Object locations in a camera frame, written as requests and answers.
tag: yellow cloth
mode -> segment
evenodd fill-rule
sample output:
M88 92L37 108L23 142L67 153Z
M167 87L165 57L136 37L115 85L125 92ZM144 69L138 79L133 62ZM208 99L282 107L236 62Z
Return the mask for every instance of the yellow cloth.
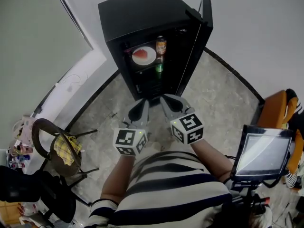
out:
M66 138L70 141L76 154L78 154L82 148L81 144L73 136L72 137L66 136ZM56 141L54 143L54 150L57 152L57 155L63 159L63 162L65 163L65 165L71 165L74 162L72 153L62 136L59 136L56 139Z

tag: marble floor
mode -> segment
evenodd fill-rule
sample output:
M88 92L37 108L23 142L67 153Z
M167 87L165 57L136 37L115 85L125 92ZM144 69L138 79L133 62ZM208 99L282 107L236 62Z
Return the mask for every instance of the marble floor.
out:
M205 121L205 139L227 155L236 155L244 124L249 124L258 104L257 98L225 67L207 53L203 53L183 95ZM73 192L87 201L100 197L103 183L120 154L112 146L114 128L118 127L126 105L134 101L126 83L118 75L86 109L72 127L72 133L92 129L98 132L79 138L85 152L82 169L100 170L73 188ZM150 109L149 130L152 133L147 148L159 142L160 150L172 142L160 105ZM259 192L271 197L273 227L284 227L287 211L295 212L298 197L283 184L273 189L261 187ZM89 208L77 202L75 220L82 227Z

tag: white wall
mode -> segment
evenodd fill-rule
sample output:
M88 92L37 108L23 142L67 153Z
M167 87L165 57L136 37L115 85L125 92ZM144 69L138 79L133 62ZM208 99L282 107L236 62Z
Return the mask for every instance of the white wall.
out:
M6 150L0 150L0 165L6 165Z
M58 6L66 13L59 0ZM58 83L55 84L54 82L56 87L42 105L42 112L36 115L36 118L46 118L63 129L68 126L98 88L117 70L115 63L109 63L110 60L107 60L104 56L96 41L77 17L77 14L74 14L74 16L94 49L78 60ZM47 151L53 139L54 137L47 133L40 135L40 142ZM3 153L0 152L0 165L5 162ZM44 158L42 156L37 152L33 152L31 160L25 161L23 172L25 174L33 174L40 168L43 161Z
M74 13L115 67L105 45L97 4L68 0ZM198 8L200 0L184 0ZM293 88L304 99L304 0L211 0L214 30L207 47L266 97Z
M0 149L53 85L91 51L60 0L0 0Z

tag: black frame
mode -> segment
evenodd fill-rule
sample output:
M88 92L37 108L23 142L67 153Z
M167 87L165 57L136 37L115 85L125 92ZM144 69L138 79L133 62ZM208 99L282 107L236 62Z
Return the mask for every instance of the black frame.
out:
M201 6L202 8L199 8L198 12L195 9L186 10L186 14L198 24L199 30L190 54L189 61L185 67L183 77L181 78L180 84L176 90L176 95L178 96L181 96L184 92L213 31L211 0L201 0L200 2L200 8Z
M285 137L289 138L288 148L286 149L285 155L284 155L284 161L281 164L281 168L278 170L273 170L273 173L270 173L270 170L267 171L250 171L247 175L237 175L237 169L239 160L243 154L243 150L246 143L246 138L248 134L264 134L267 128L261 128L256 126L250 126L250 125L244 125L243 132L241 136L241 141L239 144L236 160L233 164L233 168L231 171L231 179L234 181L263 181L263 180L273 180L276 179L284 174L285 166L287 164L287 156L289 153L289 147L292 140L293 132L291 130L283 130L283 129L272 129L275 131L274 134L271 134L271 136L277 136L277 137Z

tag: soda can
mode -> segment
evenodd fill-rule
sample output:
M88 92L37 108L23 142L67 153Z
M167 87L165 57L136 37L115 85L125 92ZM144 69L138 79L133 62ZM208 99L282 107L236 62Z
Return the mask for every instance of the soda can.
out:
M167 49L167 41L164 37L158 36L156 40L156 52L159 55L165 54Z
M162 72L163 71L163 63L160 63L160 64L156 65L155 70L158 73Z

